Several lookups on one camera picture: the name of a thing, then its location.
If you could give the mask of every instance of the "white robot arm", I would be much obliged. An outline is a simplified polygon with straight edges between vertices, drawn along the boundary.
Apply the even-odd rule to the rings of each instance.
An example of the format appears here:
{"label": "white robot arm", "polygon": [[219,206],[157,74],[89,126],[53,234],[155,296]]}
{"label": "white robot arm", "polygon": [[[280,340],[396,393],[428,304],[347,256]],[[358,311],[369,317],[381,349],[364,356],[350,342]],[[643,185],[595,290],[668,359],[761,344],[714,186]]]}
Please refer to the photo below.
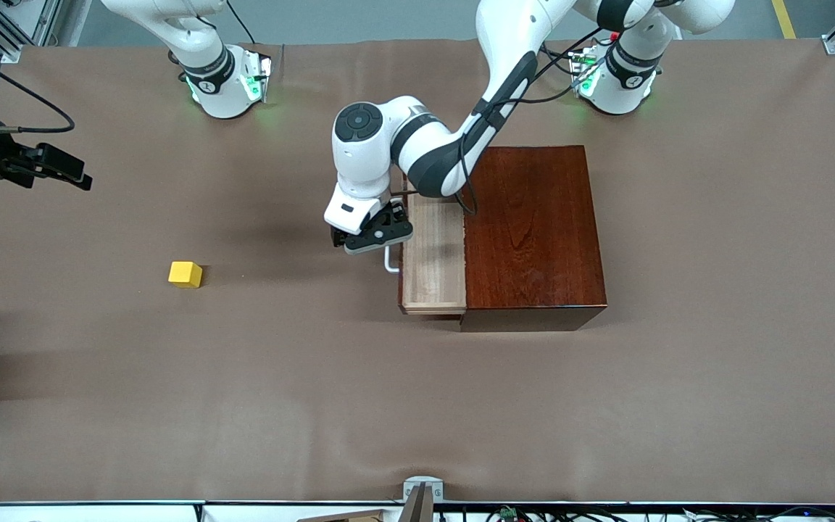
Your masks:
{"label": "white robot arm", "polygon": [[[514,110],[516,102],[511,100],[519,99],[530,86],[540,45],[573,7],[602,29],[623,32],[610,47],[605,63],[612,68],[627,63],[640,75],[637,87],[644,83],[647,87],[672,40],[670,20],[703,32],[723,21],[732,6],[733,0],[481,0],[476,32],[488,62],[489,83],[457,131],[450,132],[411,96],[381,105],[353,103],[335,119],[331,143],[338,182],[324,214],[335,247],[342,245],[349,254],[359,254],[410,238],[412,229],[404,209],[390,201],[392,163],[421,195],[447,197],[463,187],[481,153]],[[654,20],[660,23],[653,25]],[[636,38],[629,38],[631,33]],[[626,76],[619,69],[613,72]],[[596,74],[612,72],[602,65]],[[631,91],[639,90],[642,95],[629,110],[635,109],[645,95],[633,88],[633,80],[630,86],[627,80],[622,82],[628,105],[635,96]],[[594,92],[613,86],[613,82],[604,83],[594,86]],[[600,100],[594,100],[590,99],[599,106]]]}
{"label": "white robot arm", "polygon": [[102,0],[110,11],[162,40],[186,72],[192,97],[208,115],[234,118],[262,102],[271,60],[226,46],[199,17],[218,13],[225,0]]}

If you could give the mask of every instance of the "circular button panel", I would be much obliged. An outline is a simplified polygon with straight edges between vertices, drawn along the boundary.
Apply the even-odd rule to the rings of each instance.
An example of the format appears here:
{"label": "circular button panel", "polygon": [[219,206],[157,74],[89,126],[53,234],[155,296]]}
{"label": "circular button panel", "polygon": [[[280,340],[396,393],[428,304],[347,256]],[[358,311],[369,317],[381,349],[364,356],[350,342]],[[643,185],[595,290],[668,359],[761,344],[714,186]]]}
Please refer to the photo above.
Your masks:
{"label": "circular button panel", "polygon": [[365,141],[382,128],[382,111],[371,103],[353,103],[341,110],[334,133],[341,141]]}

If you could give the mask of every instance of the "black cable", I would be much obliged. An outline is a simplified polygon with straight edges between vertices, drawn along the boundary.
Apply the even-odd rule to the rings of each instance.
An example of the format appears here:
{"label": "black cable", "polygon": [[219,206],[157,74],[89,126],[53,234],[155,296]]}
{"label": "black cable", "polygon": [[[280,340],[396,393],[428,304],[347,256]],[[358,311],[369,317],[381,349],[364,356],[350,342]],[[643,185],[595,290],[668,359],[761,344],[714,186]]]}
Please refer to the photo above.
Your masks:
{"label": "black cable", "polygon": [[473,208],[466,205],[460,191],[457,191],[454,195],[457,197],[457,203],[460,204],[460,208],[463,209],[465,215],[477,215],[478,198],[475,194],[475,187],[473,187],[473,177],[470,175],[470,169],[466,166],[466,133],[460,136],[460,149],[457,153],[460,155],[460,165],[463,167],[463,178],[466,178],[466,187],[470,189],[470,195],[473,196]]}
{"label": "black cable", "polygon": [[573,516],[571,516],[571,518],[567,517],[566,520],[573,521],[577,518],[587,518],[592,522],[604,522],[600,518],[596,518],[596,516],[589,515],[589,513],[573,513]]}
{"label": "black cable", "polygon": [[604,516],[604,518],[610,518],[614,522],[627,522],[626,519],[620,518],[620,516],[614,515],[614,513],[611,513],[610,511],[607,511],[607,509],[604,509],[603,507],[594,506],[594,507],[591,507],[589,509],[591,510],[591,513],[593,513],[593,515]]}
{"label": "black cable", "polygon": [[704,516],[705,518],[697,518],[699,522],[739,522],[743,520],[740,515],[728,515],[728,513],[719,513],[710,511],[709,509],[699,509],[695,515]]}
{"label": "black cable", "polygon": [[[546,46],[540,47],[540,52],[541,52],[541,53],[546,54],[548,57],[553,57],[553,56],[554,56],[554,54],[556,54],[556,53],[554,53],[554,51],[551,51],[551,50],[547,49],[547,47],[546,47]],[[561,65],[559,64],[559,62],[557,62],[557,64],[556,64],[556,65],[554,65],[553,67],[554,67],[554,68],[557,68],[557,69],[559,69],[559,70],[562,70],[564,73],[569,74],[569,76],[574,76],[574,75],[576,75],[575,73],[571,72],[571,70],[568,70],[568,69],[566,69],[565,67],[561,66]]]}
{"label": "black cable", "polygon": [[577,40],[577,42],[575,42],[575,43],[571,44],[571,46],[566,47],[566,50],[564,50],[564,51],[562,51],[561,53],[557,54],[557,56],[554,56],[554,57],[553,57],[553,59],[551,59],[551,60],[550,60],[550,62],[549,62],[549,63],[547,63],[547,65],[544,65],[542,69],[538,70],[538,72],[536,73],[536,75],[533,77],[533,80],[531,80],[531,83],[536,82],[537,80],[539,80],[539,79],[540,79],[540,76],[543,76],[543,74],[544,74],[547,70],[549,70],[549,69],[550,69],[550,67],[553,67],[554,65],[556,65],[557,63],[559,63],[559,61],[560,61],[561,59],[563,59],[563,57],[569,57],[569,53],[573,52],[573,50],[576,50],[576,47],[580,46],[581,44],[586,43],[586,40],[587,40],[587,39],[590,39],[592,36],[595,36],[596,34],[598,34],[598,33],[600,33],[600,32],[601,32],[601,28],[600,28],[600,27],[597,27],[597,28],[596,28],[596,29],[594,29],[592,32],[590,32],[589,34],[586,34],[585,36],[583,36],[582,38],[580,38],[579,40]]}
{"label": "black cable", "polygon": [[779,518],[779,516],[787,516],[790,513],[794,513],[795,511],[807,511],[807,512],[810,512],[810,513],[818,513],[818,515],[829,516],[829,518],[833,518],[835,520],[835,513],[831,512],[831,511],[826,511],[826,509],[820,509],[818,507],[809,507],[809,506],[806,506],[806,505],[800,505],[800,506],[797,506],[797,507],[793,507],[791,509],[788,509],[788,510],[785,510],[785,511],[779,513],[778,515],[763,516],[763,518],[757,518],[756,520],[759,520],[761,522],[771,522],[772,520],[775,520],[776,518]]}
{"label": "black cable", "polygon": [[238,14],[238,12],[236,12],[236,10],[234,9],[234,6],[231,6],[231,0],[228,0],[228,9],[231,10],[231,13],[234,14],[234,17],[236,19],[238,19],[238,23],[241,24],[241,27],[244,28],[244,32],[246,33],[246,36],[249,37],[249,43],[254,44],[256,46],[256,44],[257,44],[256,39],[253,38],[253,35],[251,34],[251,32],[249,32],[249,29],[246,29],[246,24],[243,22],[243,20],[241,20],[241,15]]}
{"label": "black cable", "polygon": [[[589,40],[592,36],[595,36],[596,34],[598,34],[600,32],[600,30],[601,30],[601,28],[597,27],[592,32],[590,32],[589,34],[586,34],[585,36],[583,36],[582,38],[577,40],[577,42],[571,44],[571,46],[569,46],[565,51],[563,51],[563,53],[561,53],[561,54],[557,53],[557,56],[554,56],[553,59],[550,60],[550,63],[547,63],[547,65],[544,65],[543,69],[540,69],[540,71],[536,73],[536,75],[533,77],[533,80],[531,80],[531,85],[533,85],[533,82],[536,82],[537,80],[539,80],[540,76],[542,76],[543,73],[545,73],[550,67],[553,67],[554,65],[559,63],[559,61],[561,59],[563,59],[563,57],[566,57],[567,55],[569,55],[569,53],[572,50],[576,49],[576,47],[578,47],[582,43],[586,42],[586,40]],[[574,80],[568,87],[566,87],[566,89],[563,89],[562,92],[556,93],[553,96],[550,96],[549,98],[544,98],[544,99],[504,99],[504,100],[501,100],[501,101],[498,101],[498,102],[494,103],[494,108],[498,108],[500,106],[506,105],[507,103],[547,103],[547,102],[553,102],[554,99],[560,99],[563,96],[566,96],[567,94],[569,94],[571,92],[571,90],[573,90],[574,88],[579,86],[579,83],[583,82],[584,78],[589,77],[591,75],[591,73],[594,72],[594,70],[599,68],[599,66],[602,63],[604,63],[604,57],[601,57],[601,59],[596,64],[594,64],[590,70],[587,70],[585,73],[581,74],[580,76],[582,77],[582,79]],[[455,193],[455,197],[457,197],[457,203],[460,204],[460,208],[463,209],[464,214],[466,214],[466,215],[477,215],[478,214],[478,197],[476,196],[475,187],[473,187],[473,179],[471,179],[471,176],[470,176],[470,169],[468,169],[467,165],[466,165],[466,151],[465,151],[465,149],[466,149],[466,133],[464,132],[460,136],[460,149],[458,149],[457,154],[460,156],[460,165],[463,168],[463,178],[466,179],[466,187],[468,188],[468,191],[470,192],[470,195],[473,198],[473,208],[469,208],[466,205],[466,202],[463,201],[463,198],[462,198],[462,195],[460,195],[460,192]]]}
{"label": "black cable", "polygon": [[208,20],[203,19],[203,17],[195,17],[195,20],[198,20],[201,23],[204,23],[206,26],[211,27],[213,30],[218,30],[218,27],[215,26],[215,24],[209,22]]}
{"label": "black cable", "polygon": [[72,129],[76,128],[76,122],[72,121],[69,115],[66,112],[63,112],[63,109],[60,109],[53,103],[51,103],[48,99],[44,98],[43,96],[37,94],[33,90],[30,90],[28,87],[21,85],[21,83],[12,80],[6,73],[0,71],[0,78],[6,80],[7,82],[11,83],[11,85],[16,86],[22,92],[26,93],[32,98],[38,100],[38,102],[43,103],[50,109],[53,109],[58,115],[60,115],[64,120],[67,121],[66,126],[62,126],[62,128],[11,128],[14,129],[8,133],[63,133],[63,132],[70,132]]}

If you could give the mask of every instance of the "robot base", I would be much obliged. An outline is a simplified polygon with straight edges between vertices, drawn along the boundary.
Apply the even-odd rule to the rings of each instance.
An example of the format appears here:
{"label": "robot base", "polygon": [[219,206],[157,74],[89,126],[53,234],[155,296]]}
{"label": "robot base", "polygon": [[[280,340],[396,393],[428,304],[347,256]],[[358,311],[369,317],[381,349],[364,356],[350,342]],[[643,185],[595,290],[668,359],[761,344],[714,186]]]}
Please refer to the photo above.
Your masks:
{"label": "robot base", "polygon": [[254,103],[266,102],[266,87],[269,86],[273,62],[271,57],[240,46],[225,47],[234,56],[236,66],[218,93],[205,93],[200,88],[202,82],[199,82],[199,86],[193,86],[191,80],[186,80],[186,85],[192,90],[192,99],[209,116],[221,119],[236,118]]}
{"label": "robot base", "polygon": [[[596,47],[583,50],[584,55],[590,56],[594,56],[596,52]],[[626,115],[627,112],[633,112],[649,96],[650,87],[652,87],[653,80],[656,79],[656,74],[655,72],[652,73],[646,80],[639,76],[633,76],[630,80],[639,83],[634,87],[626,88],[620,84],[620,80],[607,70],[607,65],[602,64],[596,72],[592,73],[589,79],[580,83],[576,89],[576,96],[585,99],[595,109],[606,115]]]}

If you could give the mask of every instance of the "yellow floor line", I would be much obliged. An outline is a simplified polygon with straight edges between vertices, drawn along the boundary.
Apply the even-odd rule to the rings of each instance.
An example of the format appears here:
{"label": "yellow floor line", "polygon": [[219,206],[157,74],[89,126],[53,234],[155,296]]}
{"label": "yellow floor line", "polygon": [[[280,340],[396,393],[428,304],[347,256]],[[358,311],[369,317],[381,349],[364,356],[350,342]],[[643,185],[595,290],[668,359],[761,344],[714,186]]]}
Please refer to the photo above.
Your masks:
{"label": "yellow floor line", "polygon": [[772,0],[772,7],[775,7],[775,16],[778,17],[778,26],[781,27],[781,35],[785,39],[796,39],[797,36],[794,34],[792,18],[788,16],[788,9],[785,7],[785,0]]}

